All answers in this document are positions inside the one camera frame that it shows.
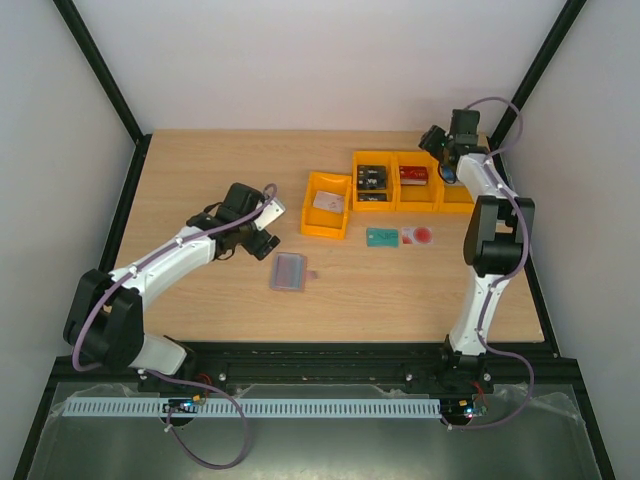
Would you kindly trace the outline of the white card with red circles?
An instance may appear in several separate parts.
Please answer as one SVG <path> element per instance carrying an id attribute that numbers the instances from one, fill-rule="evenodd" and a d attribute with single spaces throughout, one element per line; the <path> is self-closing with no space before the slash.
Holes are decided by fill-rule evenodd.
<path id="1" fill-rule="evenodd" d="M 433 242 L 433 233 L 428 227 L 402 227 L 401 240 L 404 245 L 428 245 Z"/>

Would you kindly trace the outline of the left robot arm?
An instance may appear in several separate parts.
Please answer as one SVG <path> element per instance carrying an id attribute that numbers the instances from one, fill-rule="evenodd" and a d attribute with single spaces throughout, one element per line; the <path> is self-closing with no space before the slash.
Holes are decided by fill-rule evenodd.
<path id="1" fill-rule="evenodd" d="M 79 372 L 104 367 L 174 375 L 189 354 L 167 336 L 144 327 L 145 311 L 191 272 L 232 258 L 238 248 L 264 260 L 280 243 L 269 225 L 284 215 L 275 184 L 257 190 L 234 183 L 221 202 L 192 216 L 170 240 L 132 263 L 79 280 L 63 331 Z"/>

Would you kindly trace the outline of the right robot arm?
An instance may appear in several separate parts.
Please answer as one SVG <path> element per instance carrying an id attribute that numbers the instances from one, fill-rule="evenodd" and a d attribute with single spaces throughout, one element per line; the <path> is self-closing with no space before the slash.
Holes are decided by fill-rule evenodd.
<path id="1" fill-rule="evenodd" d="M 435 378 L 450 392 L 484 380 L 487 337 L 511 279 L 524 268 L 530 250 L 535 204 L 521 198 L 500 177 L 493 154 L 479 144 L 480 112 L 452 111 L 448 130 L 434 125 L 419 147 L 450 171 L 474 201 L 463 244 L 470 283 L 461 314 L 440 349 Z"/>

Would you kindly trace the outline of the teal card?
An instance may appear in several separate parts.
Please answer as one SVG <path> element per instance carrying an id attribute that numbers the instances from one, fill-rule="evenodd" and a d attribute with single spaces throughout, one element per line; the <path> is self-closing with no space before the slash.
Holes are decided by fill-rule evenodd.
<path id="1" fill-rule="evenodd" d="M 398 248 L 399 232 L 397 229 L 367 228 L 366 244 L 370 248 Z"/>

